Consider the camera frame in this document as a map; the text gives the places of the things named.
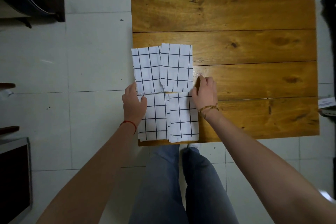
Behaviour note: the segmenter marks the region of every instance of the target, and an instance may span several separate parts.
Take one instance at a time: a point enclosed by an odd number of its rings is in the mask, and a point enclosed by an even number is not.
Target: leg
[[[179,145],[153,153],[129,223],[188,223],[179,186]]]
[[[187,190],[189,222],[238,224],[218,174],[210,161],[197,148],[188,147],[182,154],[182,165]]]

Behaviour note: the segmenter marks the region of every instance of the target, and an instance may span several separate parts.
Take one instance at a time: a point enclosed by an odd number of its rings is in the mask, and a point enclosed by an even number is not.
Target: white tiled floor
[[[0,24],[0,78],[15,94],[0,94],[0,127],[19,125],[7,136],[28,136],[34,205],[22,223],[35,223],[56,193],[111,136],[123,120],[122,91],[133,80],[130,0],[65,0],[66,23],[32,20]],[[328,28],[317,9],[318,90],[333,95]],[[261,140],[312,184],[333,193],[335,125],[320,117],[320,135]],[[126,223],[152,147],[132,148],[130,161],[100,223]],[[255,192],[222,143],[201,146],[227,189],[243,223],[272,223]],[[186,183],[180,167],[181,192]]]

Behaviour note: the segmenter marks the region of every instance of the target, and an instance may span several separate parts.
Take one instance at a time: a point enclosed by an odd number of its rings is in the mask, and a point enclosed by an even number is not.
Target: forearm
[[[206,120],[276,223],[328,223],[325,216],[335,216],[334,206],[294,168],[219,111],[209,110]]]
[[[61,189],[37,223],[98,223],[116,173],[128,156],[133,133],[131,123],[122,124]]]

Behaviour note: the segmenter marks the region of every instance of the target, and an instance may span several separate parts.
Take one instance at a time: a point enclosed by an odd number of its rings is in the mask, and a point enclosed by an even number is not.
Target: grid paper
[[[147,110],[138,126],[138,139],[140,141],[167,139],[169,110],[166,109],[166,94],[148,94],[145,97],[147,98]]]
[[[193,46],[162,44],[160,81],[166,92],[189,92],[193,87]]]
[[[159,46],[132,49],[134,77],[137,94],[163,92],[160,82]]]
[[[188,92],[166,95],[169,97],[167,109],[170,112],[169,141],[198,141],[198,112],[191,95]]]

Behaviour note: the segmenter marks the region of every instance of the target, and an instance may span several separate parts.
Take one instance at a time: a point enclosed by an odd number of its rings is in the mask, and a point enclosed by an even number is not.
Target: wooden table
[[[314,0],[131,0],[133,47],[192,44],[194,81],[256,139],[319,134]],[[202,118],[199,141],[218,137]],[[139,142],[140,146],[168,144]]]

